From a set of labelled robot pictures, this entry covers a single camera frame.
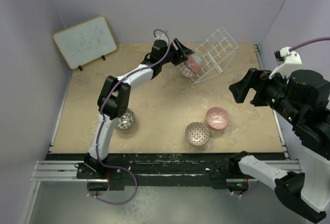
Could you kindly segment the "blue patterned bowl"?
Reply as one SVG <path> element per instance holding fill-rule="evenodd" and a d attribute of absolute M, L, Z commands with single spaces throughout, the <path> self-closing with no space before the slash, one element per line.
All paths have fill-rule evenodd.
<path fill-rule="evenodd" d="M 179 72 L 186 78 L 193 78 L 195 73 L 187 66 L 185 62 L 180 63 L 177 66 Z"/>

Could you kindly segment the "white wire dish rack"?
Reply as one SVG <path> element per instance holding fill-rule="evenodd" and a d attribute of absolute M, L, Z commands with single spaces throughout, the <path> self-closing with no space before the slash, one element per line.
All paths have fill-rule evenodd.
<path fill-rule="evenodd" d="M 232 36 L 223 27 L 218 28 L 194 49 L 193 55 L 202 60 L 202 69 L 193 78 L 188 78 L 189 83 L 197 85 L 223 74 L 238 48 Z"/>

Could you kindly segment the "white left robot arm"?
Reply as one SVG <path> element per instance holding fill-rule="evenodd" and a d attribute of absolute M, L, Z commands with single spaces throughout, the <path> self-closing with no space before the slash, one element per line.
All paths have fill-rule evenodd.
<path fill-rule="evenodd" d="M 163 65 L 171 63 L 177 66 L 192 54 L 194 51 L 177 39 L 171 43 L 157 39 L 151 51 L 135 69 L 119 77 L 106 78 L 97 100 L 100 114 L 97 132 L 84 158 L 90 175 L 100 179 L 105 175 L 106 169 L 115 167 L 106 165 L 110 140 L 116 123 L 128 109 L 131 91 L 154 79 Z"/>

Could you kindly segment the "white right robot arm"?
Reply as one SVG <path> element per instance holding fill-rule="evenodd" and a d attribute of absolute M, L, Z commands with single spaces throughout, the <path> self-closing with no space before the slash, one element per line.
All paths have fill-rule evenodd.
<path fill-rule="evenodd" d="M 251 68 L 230 85 L 234 100 L 242 103 L 255 90 L 251 104 L 268 106 L 292 126 L 303 147 L 303 169 L 278 169 L 242 151 L 229 160 L 235 178 L 249 175 L 274 190 L 288 209 L 319 223 L 329 211 L 329 82 L 318 72 L 296 70 L 289 77 Z"/>

